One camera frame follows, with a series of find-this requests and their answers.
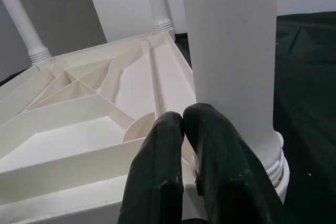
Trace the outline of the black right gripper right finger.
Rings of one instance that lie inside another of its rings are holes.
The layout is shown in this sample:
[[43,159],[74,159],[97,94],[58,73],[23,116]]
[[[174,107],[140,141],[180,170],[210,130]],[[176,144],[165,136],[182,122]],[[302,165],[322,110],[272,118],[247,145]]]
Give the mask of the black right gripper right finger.
[[199,161],[197,192],[209,224],[286,224],[264,167],[233,124],[214,107],[184,110],[185,134]]

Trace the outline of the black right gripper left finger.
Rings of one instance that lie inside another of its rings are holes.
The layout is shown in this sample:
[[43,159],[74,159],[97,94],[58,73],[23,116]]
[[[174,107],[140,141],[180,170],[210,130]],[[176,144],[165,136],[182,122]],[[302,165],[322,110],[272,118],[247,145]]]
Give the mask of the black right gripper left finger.
[[180,224],[183,119],[166,112],[154,123],[133,159],[117,224]]

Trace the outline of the white plastic table top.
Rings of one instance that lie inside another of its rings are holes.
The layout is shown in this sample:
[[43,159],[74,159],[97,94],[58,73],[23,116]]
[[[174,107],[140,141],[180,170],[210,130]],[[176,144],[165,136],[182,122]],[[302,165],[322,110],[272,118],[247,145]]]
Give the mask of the white plastic table top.
[[155,121],[198,101],[168,33],[57,56],[0,87],[0,224],[117,224]]

